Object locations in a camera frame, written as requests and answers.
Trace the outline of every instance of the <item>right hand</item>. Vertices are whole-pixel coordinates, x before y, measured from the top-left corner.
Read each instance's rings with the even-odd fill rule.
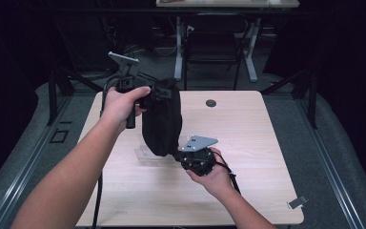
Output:
[[[150,87],[140,87],[121,94],[115,90],[115,87],[111,87],[106,96],[105,110],[101,119],[107,119],[112,125],[118,127],[117,133],[120,134],[126,128],[126,119],[132,111],[135,100],[150,92]],[[136,109],[135,115],[141,115],[142,112],[144,110]]]
[[[221,155],[221,152],[213,147],[210,147],[213,152]],[[214,154],[216,161],[224,163],[222,158]],[[235,191],[230,176],[226,168],[220,165],[214,165],[213,170],[206,176],[199,177],[191,170],[186,170],[190,178],[201,185],[214,197],[222,198],[228,195],[231,191]]]

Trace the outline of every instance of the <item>black fabric cover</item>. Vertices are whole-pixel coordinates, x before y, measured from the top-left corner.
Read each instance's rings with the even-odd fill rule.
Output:
[[[142,135],[155,155],[172,155],[177,151],[183,124],[180,92],[173,78],[160,80],[156,86],[170,89],[173,97],[156,101],[142,114]]]

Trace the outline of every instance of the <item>wooden table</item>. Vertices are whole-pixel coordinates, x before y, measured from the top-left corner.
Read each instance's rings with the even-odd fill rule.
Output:
[[[181,92],[182,139],[191,135],[216,137],[237,174],[243,197],[273,224],[298,224],[301,209],[290,209],[295,189],[280,151],[275,131],[259,92]],[[206,106],[213,99],[216,106]],[[101,94],[96,96],[81,138],[97,122]],[[117,140],[103,170],[101,226],[232,225],[220,202],[191,181],[171,156],[145,154],[141,118],[136,128]],[[94,192],[77,226],[92,225]]]
[[[297,8],[298,0],[182,0],[162,3],[158,7],[223,7],[223,8]]]

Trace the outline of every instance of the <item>silver bracket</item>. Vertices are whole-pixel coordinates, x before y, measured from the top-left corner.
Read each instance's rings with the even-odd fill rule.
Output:
[[[124,69],[126,66],[137,66],[139,63],[138,59],[130,58],[125,55],[120,55],[114,52],[108,53],[109,57],[114,60],[119,66],[120,69]]]
[[[215,138],[192,135],[186,145],[182,147],[182,152],[196,152],[214,145],[217,142],[218,140]]]

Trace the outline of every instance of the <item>table leg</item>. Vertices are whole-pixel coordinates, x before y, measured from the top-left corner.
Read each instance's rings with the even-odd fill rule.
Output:
[[[254,52],[254,44],[256,43],[259,28],[260,28],[260,18],[257,18],[256,21],[252,23],[251,31],[250,31],[251,41],[249,42],[248,50],[244,53],[246,67],[248,68],[248,73],[249,73],[251,82],[257,82],[257,75],[256,75],[256,70],[254,69],[254,62],[252,60],[252,54]]]
[[[182,78],[182,65],[183,65],[183,55],[182,55],[182,30],[180,17],[176,19],[176,64],[174,65],[174,78],[176,80],[181,80]]]

